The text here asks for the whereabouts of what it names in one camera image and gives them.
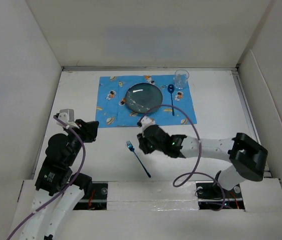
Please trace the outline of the blue astronaut print placemat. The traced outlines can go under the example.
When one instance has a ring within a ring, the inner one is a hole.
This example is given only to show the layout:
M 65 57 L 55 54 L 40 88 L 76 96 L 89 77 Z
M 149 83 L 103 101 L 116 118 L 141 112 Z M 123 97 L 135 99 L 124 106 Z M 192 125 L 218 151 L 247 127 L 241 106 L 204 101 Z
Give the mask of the blue astronaut print placemat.
M 173 75 L 124 75 L 99 78 L 96 121 L 101 128 L 134 127 L 148 112 L 161 126 L 196 124 L 189 86 L 168 91 Z

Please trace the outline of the teal ceramic plate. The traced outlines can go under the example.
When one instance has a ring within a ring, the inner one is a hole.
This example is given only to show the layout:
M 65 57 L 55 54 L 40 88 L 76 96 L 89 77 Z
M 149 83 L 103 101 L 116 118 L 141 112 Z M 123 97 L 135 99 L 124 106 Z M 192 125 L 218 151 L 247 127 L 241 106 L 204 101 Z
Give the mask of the teal ceramic plate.
M 125 100 L 130 110 L 142 114 L 162 104 L 163 94 L 155 85 L 143 82 L 130 87 L 125 94 Z

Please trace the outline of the blue metal spoon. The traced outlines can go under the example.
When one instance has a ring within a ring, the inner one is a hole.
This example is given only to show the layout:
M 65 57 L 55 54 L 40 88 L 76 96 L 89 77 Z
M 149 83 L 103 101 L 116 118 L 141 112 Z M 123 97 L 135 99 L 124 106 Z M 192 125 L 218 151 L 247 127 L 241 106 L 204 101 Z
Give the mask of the blue metal spoon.
M 174 85 L 169 84 L 167 90 L 168 90 L 168 92 L 170 93 L 170 96 L 171 96 L 172 115 L 175 116 L 174 105 L 173 105 L 173 93 L 174 93 L 174 90 L 175 90 Z

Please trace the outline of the clear plastic cup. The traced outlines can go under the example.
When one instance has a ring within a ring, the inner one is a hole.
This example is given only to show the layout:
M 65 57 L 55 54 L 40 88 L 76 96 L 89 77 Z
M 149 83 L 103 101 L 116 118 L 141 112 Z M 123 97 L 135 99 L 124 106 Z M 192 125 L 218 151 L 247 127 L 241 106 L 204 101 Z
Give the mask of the clear plastic cup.
M 179 69 L 174 74 L 174 86 L 177 89 L 184 89 L 187 85 L 189 72 L 185 69 Z

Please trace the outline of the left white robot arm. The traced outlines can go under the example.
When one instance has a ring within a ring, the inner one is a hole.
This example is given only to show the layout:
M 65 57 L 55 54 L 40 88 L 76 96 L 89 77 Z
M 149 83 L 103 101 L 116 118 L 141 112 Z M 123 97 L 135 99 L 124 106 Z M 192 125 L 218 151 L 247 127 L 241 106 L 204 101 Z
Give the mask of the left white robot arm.
M 57 119 L 65 133 L 53 135 L 48 141 L 46 158 L 35 183 L 32 212 L 21 232 L 22 240 L 54 240 L 69 213 L 82 198 L 92 193 L 92 178 L 73 172 L 79 152 L 86 155 L 85 143 L 96 140 L 99 122 L 81 119 L 65 123 Z

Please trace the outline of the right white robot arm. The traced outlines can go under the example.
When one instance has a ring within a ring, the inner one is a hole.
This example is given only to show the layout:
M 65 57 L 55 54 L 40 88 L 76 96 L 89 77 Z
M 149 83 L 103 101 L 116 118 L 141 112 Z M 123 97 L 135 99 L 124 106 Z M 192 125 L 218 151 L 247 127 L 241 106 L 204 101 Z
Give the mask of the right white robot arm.
M 144 154 L 160 151 L 175 159 L 203 157 L 230 163 L 230 167 L 216 174 L 217 181 L 212 184 L 218 197 L 245 180 L 263 180 L 268 151 L 244 133 L 226 139 L 197 139 L 183 134 L 169 135 L 154 124 L 137 134 L 137 139 Z

